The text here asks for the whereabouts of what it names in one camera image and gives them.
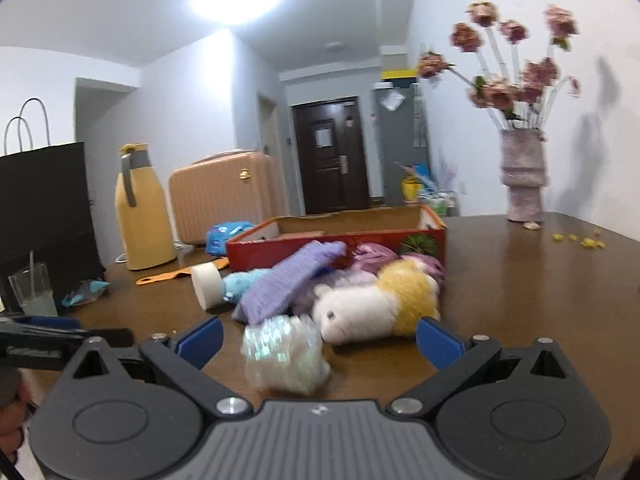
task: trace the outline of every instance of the doorway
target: doorway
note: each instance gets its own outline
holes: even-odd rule
[[[258,120],[260,122],[260,145],[265,155],[276,160],[280,171],[280,181],[289,194],[289,183],[285,178],[282,150],[280,149],[280,125],[278,124],[278,105],[264,96],[258,95]]]
[[[369,207],[357,97],[293,107],[307,214]]]
[[[84,142],[95,241],[105,265],[124,252],[113,193],[120,172],[118,149],[130,142],[130,137],[125,128],[111,122],[109,111],[127,95],[112,90],[76,87],[76,141]]]
[[[260,118],[260,143],[262,152],[280,160],[280,143],[278,142],[278,105],[258,95],[258,116]]]

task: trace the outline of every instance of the blue plush toy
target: blue plush toy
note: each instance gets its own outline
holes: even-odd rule
[[[191,281],[198,303],[207,310],[223,303],[237,303],[249,287],[268,272],[271,269],[254,269],[222,278],[216,266],[209,262],[191,267]]]

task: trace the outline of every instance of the smoke detector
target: smoke detector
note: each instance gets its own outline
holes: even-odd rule
[[[324,46],[324,49],[327,52],[340,52],[341,50],[344,50],[346,47],[347,45],[343,41],[334,41],[333,43],[327,43]]]

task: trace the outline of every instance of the thermos handle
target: thermos handle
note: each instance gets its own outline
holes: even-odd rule
[[[131,154],[125,153],[120,157],[122,162],[122,179],[124,181],[124,193],[127,195],[127,203],[129,207],[136,206],[136,196],[133,194],[133,186],[131,185]]]

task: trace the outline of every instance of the vase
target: vase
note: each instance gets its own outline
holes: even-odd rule
[[[542,220],[541,188],[547,185],[543,134],[538,129],[502,130],[502,183],[509,188],[507,218]]]

